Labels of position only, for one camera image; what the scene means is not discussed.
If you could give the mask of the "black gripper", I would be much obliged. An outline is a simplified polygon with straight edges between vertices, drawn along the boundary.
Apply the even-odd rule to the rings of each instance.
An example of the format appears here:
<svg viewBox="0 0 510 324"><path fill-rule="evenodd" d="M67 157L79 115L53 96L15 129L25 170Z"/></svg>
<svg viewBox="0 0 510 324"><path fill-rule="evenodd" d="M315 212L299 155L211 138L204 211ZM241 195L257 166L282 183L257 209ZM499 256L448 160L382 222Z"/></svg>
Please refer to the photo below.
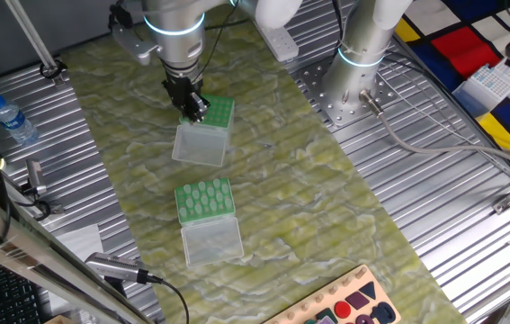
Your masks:
<svg viewBox="0 0 510 324"><path fill-rule="evenodd" d="M192 81L189 77L175 77L169 74L162 82L172 104L182 112L182 117L190 123L203 119L210 102L200 95L201 80Z"/></svg>

